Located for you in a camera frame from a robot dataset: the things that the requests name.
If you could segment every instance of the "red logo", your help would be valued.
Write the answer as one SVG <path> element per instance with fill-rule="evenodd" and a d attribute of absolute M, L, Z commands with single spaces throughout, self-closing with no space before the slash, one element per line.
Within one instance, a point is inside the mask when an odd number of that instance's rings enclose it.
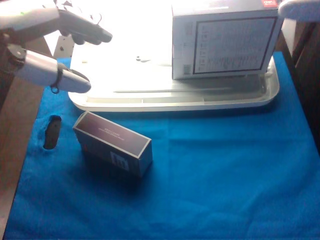
<path fill-rule="evenodd" d="M 265 8 L 278 7 L 278 3 L 276 0 L 262 0 L 262 3 Z"/>

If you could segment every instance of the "small box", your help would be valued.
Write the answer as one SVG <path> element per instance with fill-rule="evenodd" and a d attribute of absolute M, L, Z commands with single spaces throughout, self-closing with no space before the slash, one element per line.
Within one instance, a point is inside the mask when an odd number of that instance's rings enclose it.
<path fill-rule="evenodd" d="M 174 80 L 264 74 L 283 18 L 277 0 L 172 4 Z"/>
<path fill-rule="evenodd" d="M 73 126 L 83 151 L 142 177 L 152 163 L 151 139 L 89 111 Z"/>

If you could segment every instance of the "table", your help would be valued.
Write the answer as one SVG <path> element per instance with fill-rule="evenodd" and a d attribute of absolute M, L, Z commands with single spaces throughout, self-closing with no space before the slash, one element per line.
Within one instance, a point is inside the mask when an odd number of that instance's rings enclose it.
<path fill-rule="evenodd" d="M 72 132 L 81 111 L 45 89 L 5 238 L 320 236 L 319 155 L 283 56 L 274 57 L 280 93 L 264 108 L 101 113 L 152 138 L 141 180 L 92 166 Z M 45 150 L 51 115 L 62 127 Z"/>

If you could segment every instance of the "blue fabric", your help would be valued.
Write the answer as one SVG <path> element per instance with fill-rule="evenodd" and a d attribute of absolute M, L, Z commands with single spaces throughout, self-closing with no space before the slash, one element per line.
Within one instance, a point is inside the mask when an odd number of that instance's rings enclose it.
<path fill-rule="evenodd" d="M 136 181 L 94 174 L 72 130 L 81 111 L 46 88 L 5 238 L 319 238 L 320 159 L 284 58 L 274 57 L 280 93 L 266 107 L 101 113 L 152 138 L 153 164 Z M 45 150 L 52 115 L 60 137 Z"/>

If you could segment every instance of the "cardboard box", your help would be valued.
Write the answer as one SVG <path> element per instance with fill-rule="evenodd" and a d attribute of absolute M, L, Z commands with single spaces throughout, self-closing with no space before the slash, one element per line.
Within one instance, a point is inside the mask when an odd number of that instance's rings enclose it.
<path fill-rule="evenodd" d="M 276 0 L 172 4 L 172 78 L 264 74 L 283 19 Z"/>
<path fill-rule="evenodd" d="M 151 139 L 91 112 L 73 126 L 83 151 L 142 177 L 153 160 Z"/>

